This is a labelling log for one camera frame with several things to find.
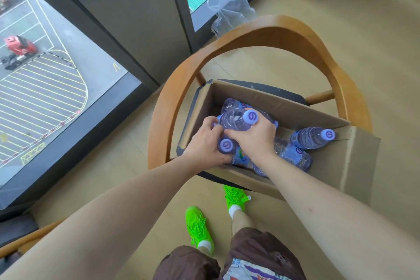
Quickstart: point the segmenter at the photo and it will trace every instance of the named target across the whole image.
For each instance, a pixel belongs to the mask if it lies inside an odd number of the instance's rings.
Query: person's left arm
[[[1,280],[113,279],[182,185],[203,170],[231,161],[231,156],[217,150],[223,128],[212,129],[213,122],[216,117],[204,119],[182,156],[110,189],[76,211]]]

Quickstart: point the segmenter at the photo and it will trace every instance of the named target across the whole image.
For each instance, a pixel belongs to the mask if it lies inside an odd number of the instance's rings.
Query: cardboard box
[[[220,114],[227,98],[246,102],[268,112],[279,122],[276,135],[286,140],[289,140],[295,130],[309,126],[334,129],[334,141],[323,148],[307,151],[313,158],[307,173],[369,204],[380,139],[363,129],[351,126],[345,119],[255,88],[222,80],[211,80],[199,88],[178,144],[179,155],[200,128],[203,119],[208,115]],[[258,176],[252,170],[226,165],[208,172],[252,191],[284,200],[268,178]]]

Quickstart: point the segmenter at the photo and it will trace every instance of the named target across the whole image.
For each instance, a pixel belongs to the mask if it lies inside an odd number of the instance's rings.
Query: brown pants
[[[306,280],[299,261],[285,245],[272,234],[250,227],[242,228],[232,237],[222,272],[217,260],[196,248],[180,246],[162,260],[153,279],[222,279],[234,258],[266,267],[292,280]]]

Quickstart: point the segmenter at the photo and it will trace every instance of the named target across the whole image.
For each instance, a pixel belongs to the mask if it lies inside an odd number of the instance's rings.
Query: forearm
[[[4,279],[113,279],[195,171],[178,157],[103,193],[34,246]]]
[[[276,155],[257,163],[337,269],[349,280],[414,279],[420,246],[372,209]]]

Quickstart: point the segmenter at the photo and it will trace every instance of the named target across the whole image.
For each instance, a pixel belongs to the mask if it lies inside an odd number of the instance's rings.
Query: shoe
[[[243,212],[245,212],[245,202],[251,200],[251,196],[245,195],[243,189],[230,187],[223,185],[225,190],[226,205],[228,205],[228,210],[232,205],[238,205]]]
[[[191,236],[191,245],[198,248],[200,241],[207,240],[211,243],[210,254],[214,252],[214,242],[206,227],[206,218],[201,210],[196,206],[186,209],[185,222],[189,235]]]

